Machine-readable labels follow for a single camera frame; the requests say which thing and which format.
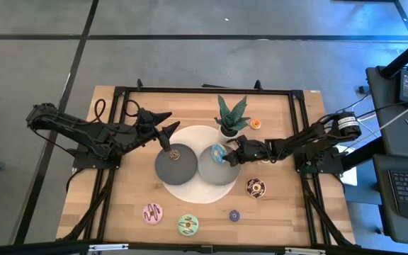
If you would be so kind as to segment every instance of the gray plate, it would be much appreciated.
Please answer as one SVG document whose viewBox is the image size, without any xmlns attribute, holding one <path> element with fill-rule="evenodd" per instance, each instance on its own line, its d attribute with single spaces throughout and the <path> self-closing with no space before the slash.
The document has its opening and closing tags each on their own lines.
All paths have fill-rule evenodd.
<svg viewBox="0 0 408 255">
<path fill-rule="evenodd" d="M 177 149 L 181 156 L 177 160 L 172 160 L 169 158 L 169 152 L 160 151 L 155 159 L 155 171 L 165 183 L 181 185 L 195 175 L 198 159 L 195 152 L 184 144 L 171 144 L 171 150 L 173 149 Z"/>
<path fill-rule="evenodd" d="M 233 182 L 239 175 L 240 164 L 231 167 L 228 161 L 224 161 L 222 164 L 215 162 L 212 156 L 210 156 L 211 148 L 212 146 L 209 146 L 207 149 L 204 149 L 199 157 L 199 174 L 201 174 L 205 182 L 215 185 L 226 185 Z M 233 150 L 226 145 L 225 148 L 227 153 Z"/>
</svg>

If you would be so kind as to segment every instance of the wooden table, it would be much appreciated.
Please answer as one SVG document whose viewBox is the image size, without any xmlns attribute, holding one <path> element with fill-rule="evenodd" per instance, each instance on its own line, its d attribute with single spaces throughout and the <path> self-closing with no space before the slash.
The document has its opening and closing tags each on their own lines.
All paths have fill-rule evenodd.
<svg viewBox="0 0 408 255">
<path fill-rule="evenodd" d="M 99 98 L 111 105 L 114 86 L 97 86 L 87 120 L 94 119 L 94 104 Z M 310 123 L 324 115 L 322 97 L 318 91 L 304 91 Z M 227 105 L 232 108 L 242 99 L 240 94 L 225 94 Z M 207 93 L 130 93 L 130 99 L 155 113 L 171 111 L 173 115 L 161 126 L 181 121 L 178 130 L 190 125 L 208 125 L 217 128 L 217 95 Z M 264 140 L 293 135 L 287 96 L 248 95 L 244 116 L 258 118 L 260 130 L 250 127 L 242 130 L 249 139 Z M 107 107 L 102 120 L 108 119 Z M 134 113 L 129 106 L 129 113 Z M 296 102 L 299 126 L 302 129 L 300 108 Z M 127 118 L 128 124 L 134 122 Z M 154 160 L 161 150 L 158 142 L 149 142 L 126 154 L 116 171 L 108 218 L 104 234 L 106 242 L 147 242 L 165 244 L 235 244 L 266 246 L 308 246 L 304 200 L 299 175 L 295 172 L 292 157 L 275 164 L 247 163 L 232 190 L 222 199 L 211 204 L 186 203 L 170 194 L 155 174 Z M 68 234 L 78 223 L 89 206 L 96 170 L 81 172 L 70 183 L 62 212 L 57 237 Z M 245 191 L 247 179 L 259 178 L 266 183 L 267 192 L 259 199 L 250 198 Z M 344 236 L 354 242 L 351 223 L 341 184 L 332 175 L 319 175 L 325 209 Z M 164 216 L 158 225 L 148 225 L 142 209 L 148 203 L 158 203 Z M 233 223 L 228 212 L 240 211 L 242 219 Z M 199 231 L 184 237 L 177 230 L 180 216 L 193 214 L 199 219 Z M 92 237 L 96 236 L 100 212 L 96 213 Z M 315 213 L 317 236 L 322 242 L 319 217 Z"/>
</svg>

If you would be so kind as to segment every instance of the potted plant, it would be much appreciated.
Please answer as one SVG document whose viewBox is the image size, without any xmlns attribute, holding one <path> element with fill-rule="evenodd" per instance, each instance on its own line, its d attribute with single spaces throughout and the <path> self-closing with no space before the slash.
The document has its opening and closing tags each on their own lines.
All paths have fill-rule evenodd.
<svg viewBox="0 0 408 255">
<path fill-rule="evenodd" d="M 220 132 L 223 137 L 236 137 L 240 130 L 245 128 L 249 117 L 242 117 L 247 106 L 247 96 L 245 96 L 230 111 L 226 106 L 225 99 L 218 95 L 218 104 L 220 105 L 221 119 L 215 117 L 215 121 L 220 125 Z"/>
</svg>

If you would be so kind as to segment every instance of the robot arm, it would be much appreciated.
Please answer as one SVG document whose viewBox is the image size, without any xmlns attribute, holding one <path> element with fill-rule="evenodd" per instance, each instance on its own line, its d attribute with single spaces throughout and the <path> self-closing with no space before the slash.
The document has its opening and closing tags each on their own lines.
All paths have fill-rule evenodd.
<svg viewBox="0 0 408 255">
<path fill-rule="evenodd" d="M 333 121 L 331 130 L 325 132 L 327 123 Z M 227 142 L 236 142 L 238 148 L 223 159 L 231 166 L 269 160 L 276 162 L 283 160 L 298 149 L 305 149 L 309 161 L 318 161 L 319 155 L 340 142 L 357 139 L 361 135 L 360 127 L 353 112 L 326 115 L 313 123 L 310 127 L 286 139 L 267 139 L 264 142 L 248 140 L 244 135 Z"/>
<path fill-rule="evenodd" d="M 36 130 L 54 130 L 87 148 L 87 154 L 95 159 L 107 160 L 120 157 L 150 140 L 158 139 L 165 151 L 170 150 L 169 138 L 180 122 L 163 127 L 156 125 L 166 120 L 171 113 L 152 113 L 139 108 L 134 125 L 123 123 L 107 124 L 99 121 L 87 122 L 66 113 L 59 112 L 51 103 L 35 105 L 26 118 L 28 127 Z M 68 149 L 74 156 L 82 151 Z"/>
</svg>

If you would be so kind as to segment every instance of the concrete floor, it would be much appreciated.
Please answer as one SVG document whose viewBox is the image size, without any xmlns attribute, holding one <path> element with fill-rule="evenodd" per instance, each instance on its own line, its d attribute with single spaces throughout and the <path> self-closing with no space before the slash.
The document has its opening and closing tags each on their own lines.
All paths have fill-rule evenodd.
<svg viewBox="0 0 408 255">
<path fill-rule="evenodd" d="M 401 2 L 408 15 L 408 0 Z M 0 33 L 81 34 L 90 6 L 91 0 L 0 0 Z M 106 0 L 98 5 L 91 34 L 408 33 L 391 3 Z M 59 101 L 77 45 L 75 40 L 0 41 L 0 160 L 6 162 L 0 171 L 0 245 L 10 242 L 44 145 L 25 127 L 26 116 L 33 104 Z M 140 78 L 145 86 L 251 88 L 260 79 L 265 89 L 318 89 L 330 113 L 362 96 L 356 88 L 366 84 L 366 67 L 388 64 L 407 48 L 408 42 L 389 41 L 88 41 L 66 112 L 84 118 L 95 85 L 133 86 Z M 356 112 L 372 109 L 367 99 Z M 378 128 L 375 119 L 365 124 Z M 75 146 L 61 137 L 58 143 Z M 27 242 L 55 238 L 71 164 L 68 155 L 54 150 Z M 408 245 L 366 230 L 380 226 L 376 210 L 352 203 L 349 210 L 362 247 L 408 251 Z"/>
</svg>

